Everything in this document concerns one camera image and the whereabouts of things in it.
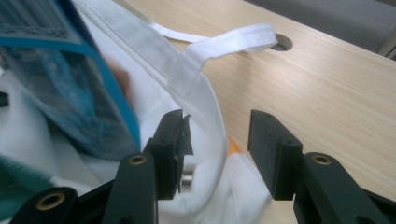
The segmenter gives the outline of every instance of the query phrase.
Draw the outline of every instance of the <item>white fabric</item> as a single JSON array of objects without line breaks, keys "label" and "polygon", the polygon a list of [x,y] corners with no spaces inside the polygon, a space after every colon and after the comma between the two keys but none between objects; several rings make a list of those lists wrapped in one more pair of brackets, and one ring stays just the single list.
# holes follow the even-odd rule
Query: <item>white fabric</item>
[{"label": "white fabric", "polygon": [[[180,54],[156,30],[116,3],[108,0],[76,0],[75,3],[103,55],[120,64],[130,75],[131,91],[127,98],[131,99],[138,120],[142,146],[154,134],[163,114],[182,108],[192,115],[194,156],[191,162],[196,163],[196,168],[191,190],[177,194],[173,201],[159,202],[160,223],[254,223],[268,193],[251,161],[241,154],[226,159],[228,136],[219,105],[200,71],[209,58],[274,45],[276,38],[271,26],[253,25],[202,38]],[[2,129],[0,141],[11,147],[23,144],[24,147],[17,149],[44,156],[32,155],[36,160],[29,161],[25,151],[9,152],[5,147],[2,153],[18,152],[10,156],[53,175],[51,180],[58,186],[73,187],[80,194],[114,178],[117,162],[78,155],[64,138],[48,132],[42,114],[24,101],[22,91],[14,91],[14,86],[18,85],[0,85],[0,90],[10,93],[12,102],[21,102],[21,105],[12,104],[13,113],[0,115],[0,120],[9,119],[14,126],[2,122],[0,127],[18,132],[27,129],[28,134],[19,143],[17,138],[5,135],[11,131]],[[63,147],[65,151],[52,150],[54,147]],[[67,165],[73,164],[68,160],[75,162],[78,168],[66,172]]]},{"label": "white fabric", "polygon": [[[249,183],[249,190],[255,189],[257,193],[244,201],[241,198],[247,194],[243,190],[238,191],[243,186],[235,178],[227,178],[231,174],[220,178],[228,147],[227,135],[216,97],[200,71],[209,58],[244,49],[271,47],[276,42],[271,26],[243,27],[191,44],[180,54],[149,29],[144,21],[115,4],[85,0],[78,8],[89,19],[87,23],[101,51],[124,64],[123,68],[131,74],[129,98],[132,99],[143,144],[152,136],[159,119],[167,111],[182,108],[192,114],[192,147],[197,165],[191,191],[178,194],[173,201],[159,202],[160,222],[222,223],[224,214],[236,214],[234,218],[227,218],[229,223],[253,223],[267,196],[265,187],[259,176],[247,179],[247,183],[256,180],[255,185]],[[236,161],[235,165],[238,164],[244,166],[247,161]],[[235,174],[249,176],[243,173],[245,171],[251,172],[240,169]],[[222,190],[230,188],[238,193]],[[233,206],[225,206],[230,200],[234,202]],[[246,205],[258,209],[244,209]]]}]

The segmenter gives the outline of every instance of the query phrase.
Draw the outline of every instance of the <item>wood grain surface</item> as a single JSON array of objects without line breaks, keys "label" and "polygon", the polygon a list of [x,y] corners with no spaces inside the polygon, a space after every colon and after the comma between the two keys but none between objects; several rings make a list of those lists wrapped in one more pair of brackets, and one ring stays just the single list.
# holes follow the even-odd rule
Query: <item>wood grain surface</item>
[{"label": "wood grain surface", "polygon": [[[203,70],[229,135],[246,149],[250,110],[271,113],[304,153],[335,157],[361,187],[396,200],[396,62],[244,1],[128,1],[162,26],[196,35],[271,22],[292,49],[238,53]],[[271,202],[259,220],[295,222],[292,202]]]}]

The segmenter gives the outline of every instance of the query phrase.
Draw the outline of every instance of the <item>white strap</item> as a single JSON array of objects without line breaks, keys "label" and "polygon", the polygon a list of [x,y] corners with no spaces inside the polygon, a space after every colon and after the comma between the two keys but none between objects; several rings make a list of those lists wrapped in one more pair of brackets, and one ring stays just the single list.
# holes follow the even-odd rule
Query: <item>white strap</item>
[{"label": "white strap", "polygon": [[271,24],[245,26],[223,35],[188,45],[168,74],[168,84],[181,94],[189,94],[205,62],[242,50],[260,51],[276,44]]},{"label": "white strap", "polygon": [[185,42],[190,42],[190,43],[195,43],[199,42],[205,39],[208,39],[207,36],[202,36],[202,35],[190,35],[186,33],[181,33],[178,31],[174,31],[171,29],[168,29],[166,27],[161,26],[157,22],[153,21],[150,19],[148,16],[146,16],[142,11],[137,9],[136,7],[132,6],[128,2],[124,2],[122,0],[114,0],[116,3],[120,4],[122,7],[125,7],[127,10],[130,12],[134,13],[136,17],[138,17],[140,20],[144,21],[146,24],[154,28],[158,33],[160,33],[163,36],[166,36],[171,39],[175,40],[181,40]]},{"label": "white strap", "polygon": [[[75,1],[80,2],[79,8],[85,11],[93,20],[104,22],[105,25],[98,25],[114,39],[120,39],[121,46],[126,44],[130,49],[137,52],[162,76],[167,78],[169,87],[180,94],[189,94],[194,80],[198,78],[208,59],[218,58],[242,50],[259,51],[276,44],[276,36],[269,23],[238,28],[211,38],[196,37],[197,35],[178,35],[182,33],[159,28],[161,27],[160,25],[156,25],[155,22],[132,6],[128,6],[129,12],[134,11],[137,14],[135,16],[138,16],[144,23],[151,23],[159,30],[163,29],[163,33],[169,32],[177,35],[177,39],[185,38],[189,39],[188,41],[198,41],[188,45],[177,58],[172,57],[174,54],[160,53],[167,55],[167,57],[158,61],[159,52],[169,50],[170,48],[165,45],[170,47],[171,44],[168,41],[155,38],[156,35],[153,34],[155,31],[143,29],[141,22],[131,18],[132,15],[130,13],[129,15],[126,14],[127,10],[111,4],[104,5],[94,0]],[[125,23],[131,29],[124,29]],[[145,38],[130,38],[132,35],[144,36]]]}]

